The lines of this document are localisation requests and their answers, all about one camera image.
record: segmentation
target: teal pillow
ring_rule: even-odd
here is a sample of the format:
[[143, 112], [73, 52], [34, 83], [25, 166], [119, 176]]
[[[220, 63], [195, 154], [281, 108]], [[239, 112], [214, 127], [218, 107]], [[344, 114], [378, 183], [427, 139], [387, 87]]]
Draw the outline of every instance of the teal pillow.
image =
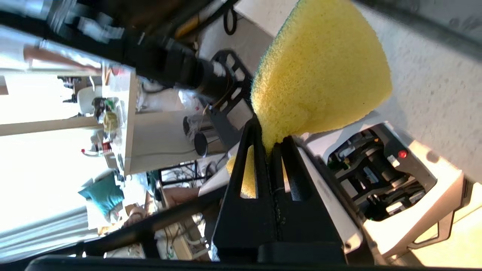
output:
[[124, 199], [124, 193], [116, 185], [114, 173], [84, 188], [79, 194], [85, 199], [92, 199], [103, 215], [107, 215]]

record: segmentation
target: red light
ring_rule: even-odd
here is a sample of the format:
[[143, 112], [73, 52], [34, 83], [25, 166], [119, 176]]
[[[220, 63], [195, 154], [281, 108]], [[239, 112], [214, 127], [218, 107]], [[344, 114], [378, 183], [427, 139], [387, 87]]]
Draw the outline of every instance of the red light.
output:
[[398, 157], [400, 158], [405, 158], [407, 157], [407, 151], [406, 150], [401, 150], [398, 152]]

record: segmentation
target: cushion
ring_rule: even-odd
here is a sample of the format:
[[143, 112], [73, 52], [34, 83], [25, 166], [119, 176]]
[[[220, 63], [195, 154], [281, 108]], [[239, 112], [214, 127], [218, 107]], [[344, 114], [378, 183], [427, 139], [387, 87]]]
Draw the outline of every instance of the cushion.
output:
[[84, 188], [79, 194], [85, 199], [92, 199], [104, 216], [124, 199], [124, 193], [116, 186], [114, 173]]

